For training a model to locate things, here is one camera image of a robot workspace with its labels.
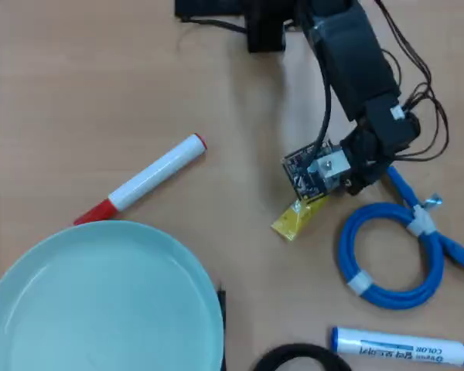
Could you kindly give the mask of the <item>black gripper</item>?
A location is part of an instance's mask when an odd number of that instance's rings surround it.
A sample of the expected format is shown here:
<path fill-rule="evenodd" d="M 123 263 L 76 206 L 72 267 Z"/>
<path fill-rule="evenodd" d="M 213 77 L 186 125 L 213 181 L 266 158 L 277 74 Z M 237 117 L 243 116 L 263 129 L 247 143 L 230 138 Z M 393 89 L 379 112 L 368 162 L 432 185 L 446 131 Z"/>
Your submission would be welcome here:
<path fill-rule="evenodd" d="M 392 163 L 394 144 L 370 130 L 355 128 L 339 144 L 350 165 L 344 186 L 352 196 L 378 181 Z"/>

